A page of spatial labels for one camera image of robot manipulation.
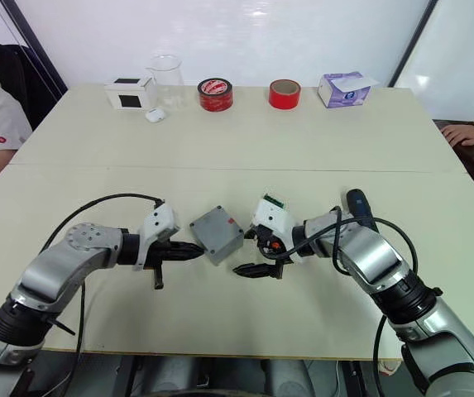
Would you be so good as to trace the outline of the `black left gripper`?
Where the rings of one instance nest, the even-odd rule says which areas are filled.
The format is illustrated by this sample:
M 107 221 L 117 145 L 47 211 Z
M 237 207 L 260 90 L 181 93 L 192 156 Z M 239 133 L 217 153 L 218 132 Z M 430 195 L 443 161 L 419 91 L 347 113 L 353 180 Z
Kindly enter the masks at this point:
M 154 289 L 163 289 L 164 261 L 191 261 L 202 253 L 203 248 L 191 242 L 154 242 L 147 252 L 144 269 L 153 271 Z

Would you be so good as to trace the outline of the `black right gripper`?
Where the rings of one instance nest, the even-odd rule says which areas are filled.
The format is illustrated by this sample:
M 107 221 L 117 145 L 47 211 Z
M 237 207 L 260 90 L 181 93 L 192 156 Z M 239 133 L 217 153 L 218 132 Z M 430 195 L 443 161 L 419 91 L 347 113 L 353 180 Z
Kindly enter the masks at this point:
M 288 226 L 284 231 L 272 230 L 264 225 L 250 227 L 244 233 L 244 239 L 257 242 L 259 251 L 267 256 L 274 256 L 275 263 L 273 265 L 246 263 L 236 266 L 232 271 L 241 277 L 250 279 L 271 277 L 280 280 L 283 276 L 285 265 L 294 264 L 293 256 L 279 258 L 279 255 L 294 247 L 292 229 L 292 226 Z

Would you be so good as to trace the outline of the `bystander bare hand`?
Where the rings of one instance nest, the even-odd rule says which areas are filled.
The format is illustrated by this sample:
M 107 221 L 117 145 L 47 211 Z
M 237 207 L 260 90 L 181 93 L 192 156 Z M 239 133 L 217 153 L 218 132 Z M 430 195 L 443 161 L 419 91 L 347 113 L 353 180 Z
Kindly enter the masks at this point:
M 451 147 L 455 145 L 474 146 L 474 124 L 451 124 L 441 133 Z

